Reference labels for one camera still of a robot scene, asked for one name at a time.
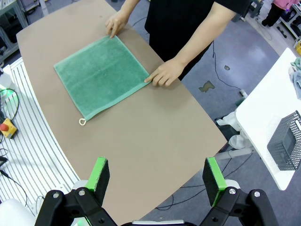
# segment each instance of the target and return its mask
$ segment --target yellow box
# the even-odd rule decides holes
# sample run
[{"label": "yellow box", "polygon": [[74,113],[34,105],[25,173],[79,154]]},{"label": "yellow box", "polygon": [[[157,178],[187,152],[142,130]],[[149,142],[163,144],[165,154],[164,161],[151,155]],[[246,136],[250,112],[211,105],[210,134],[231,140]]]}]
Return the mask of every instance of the yellow box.
[{"label": "yellow box", "polygon": [[17,128],[12,124],[12,122],[6,118],[3,122],[8,126],[8,131],[1,131],[6,138],[12,138],[12,136],[17,131]]},{"label": "yellow box", "polygon": [[301,55],[301,43],[298,42],[298,44],[296,45],[296,50],[299,53],[299,55]]}]

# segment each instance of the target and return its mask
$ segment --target white cloth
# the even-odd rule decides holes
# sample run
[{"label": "white cloth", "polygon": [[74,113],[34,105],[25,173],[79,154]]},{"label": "white cloth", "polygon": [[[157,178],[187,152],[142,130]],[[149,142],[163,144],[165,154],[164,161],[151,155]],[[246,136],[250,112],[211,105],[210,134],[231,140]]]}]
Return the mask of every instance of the white cloth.
[{"label": "white cloth", "polygon": [[0,223],[3,226],[33,226],[35,217],[18,200],[8,199],[0,205]]},{"label": "white cloth", "polygon": [[240,132],[239,135],[234,135],[229,140],[229,145],[234,147],[235,149],[242,149],[245,147],[252,147],[252,144],[244,131],[241,130],[241,127],[236,119],[235,112],[231,112],[227,116],[223,117],[223,119],[219,119],[216,121],[220,126],[230,125],[237,132]]}]

